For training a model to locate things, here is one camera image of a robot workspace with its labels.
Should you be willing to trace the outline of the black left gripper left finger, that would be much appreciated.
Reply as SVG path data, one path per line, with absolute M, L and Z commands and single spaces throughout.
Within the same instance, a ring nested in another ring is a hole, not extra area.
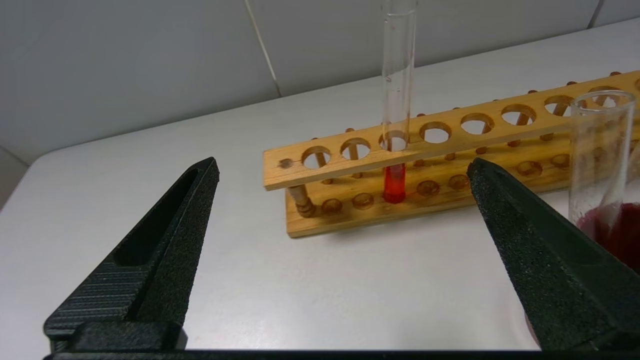
M 192 164 L 44 323 L 52 348 L 69 348 L 98 322 L 185 323 L 220 171 Z

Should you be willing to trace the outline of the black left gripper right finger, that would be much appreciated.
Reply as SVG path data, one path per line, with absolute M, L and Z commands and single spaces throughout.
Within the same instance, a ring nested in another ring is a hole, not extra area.
M 637 351 L 639 275 L 498 164 L 467 177 L 541 350 Z

